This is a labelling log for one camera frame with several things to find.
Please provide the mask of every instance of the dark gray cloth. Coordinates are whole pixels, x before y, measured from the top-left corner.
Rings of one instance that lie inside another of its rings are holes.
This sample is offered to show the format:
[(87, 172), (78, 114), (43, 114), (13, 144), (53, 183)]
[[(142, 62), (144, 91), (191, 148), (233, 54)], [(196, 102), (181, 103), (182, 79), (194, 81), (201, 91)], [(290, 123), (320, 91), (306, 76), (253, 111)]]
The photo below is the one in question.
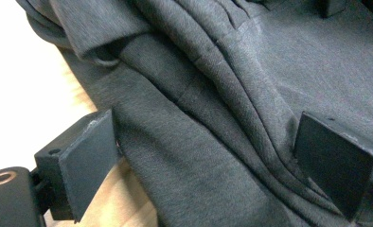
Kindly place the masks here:
[(302, 111), (373, 138), (365, 6), (323, 20), (300, 0), (20, 2), (98, 108), (114, 106), (163, 223), (349, 225), (292, 150)]

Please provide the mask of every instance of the metal ring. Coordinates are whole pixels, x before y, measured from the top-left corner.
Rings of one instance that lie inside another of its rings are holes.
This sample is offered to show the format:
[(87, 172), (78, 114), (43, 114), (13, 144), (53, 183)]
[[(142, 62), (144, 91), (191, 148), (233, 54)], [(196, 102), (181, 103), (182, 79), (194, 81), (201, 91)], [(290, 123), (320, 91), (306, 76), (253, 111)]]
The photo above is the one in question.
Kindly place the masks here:
[(0, 185), (4, 184), (4, 183), (8, 183), (8, 182), (12, 181), (14, 178), (16, 178), (16, 172), (15, 171), (6, 171), (6, 172), (1, 172), (0, 173), (0, 177), (2, 177), (4, 175), (9, 175), (9, 176), (6, 179), (0, 181)]

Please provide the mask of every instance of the wooden surface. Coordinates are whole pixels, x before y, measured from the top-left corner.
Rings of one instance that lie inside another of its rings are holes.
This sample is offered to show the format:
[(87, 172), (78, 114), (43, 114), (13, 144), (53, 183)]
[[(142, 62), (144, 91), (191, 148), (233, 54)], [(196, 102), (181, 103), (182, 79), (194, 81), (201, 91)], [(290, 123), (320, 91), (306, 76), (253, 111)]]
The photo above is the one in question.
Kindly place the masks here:
[[(33, 154), (96, 107), (56, 47), (37, 37), (15, 1), (0, 1), (0, 168), (36, 165)], [(156, 226), (156, 212), (126, 162), (107, 176), (81, 223)]]

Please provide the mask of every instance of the gray fabric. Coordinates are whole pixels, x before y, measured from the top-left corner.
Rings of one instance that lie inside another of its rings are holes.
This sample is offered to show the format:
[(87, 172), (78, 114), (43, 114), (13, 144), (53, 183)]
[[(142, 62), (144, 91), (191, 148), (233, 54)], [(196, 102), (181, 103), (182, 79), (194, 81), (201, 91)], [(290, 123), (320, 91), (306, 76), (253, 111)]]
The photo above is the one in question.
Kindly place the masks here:
[(43, 15), (26, 9), (32, 26), (58, 45), (41, 20), (63, 27), (63, 55), (97, 106), (115, 107), (166, 225), (349, 225), (300, 171), (293, 141), (302, 111), (373, 139), (365, 6), (323, 20), (300, 0), (50, 2), (31, 1)]

